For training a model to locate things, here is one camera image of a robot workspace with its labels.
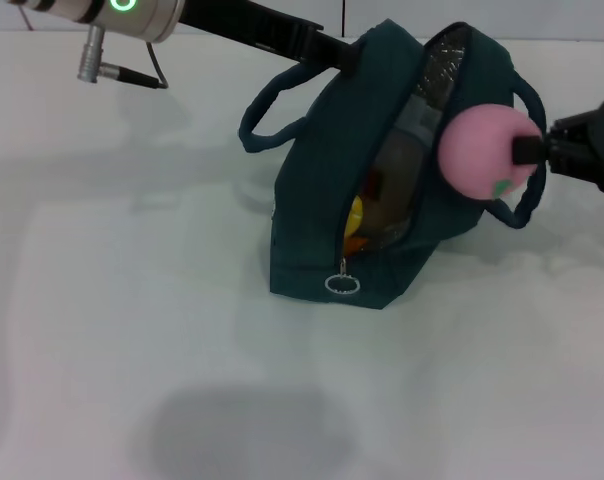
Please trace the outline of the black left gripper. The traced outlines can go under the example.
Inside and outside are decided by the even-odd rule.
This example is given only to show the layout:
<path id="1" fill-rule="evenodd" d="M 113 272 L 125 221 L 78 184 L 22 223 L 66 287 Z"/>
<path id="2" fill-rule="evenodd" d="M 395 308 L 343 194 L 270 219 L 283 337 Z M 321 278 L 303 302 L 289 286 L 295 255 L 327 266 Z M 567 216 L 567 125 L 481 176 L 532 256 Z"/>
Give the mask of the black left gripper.
<path id="1" fill-rule="evenodd" d="M 356 43 L 328 36 L 321 25 L 252 1 L 189 0 L 179 23 L 344 75 L 357 70 Z"/>

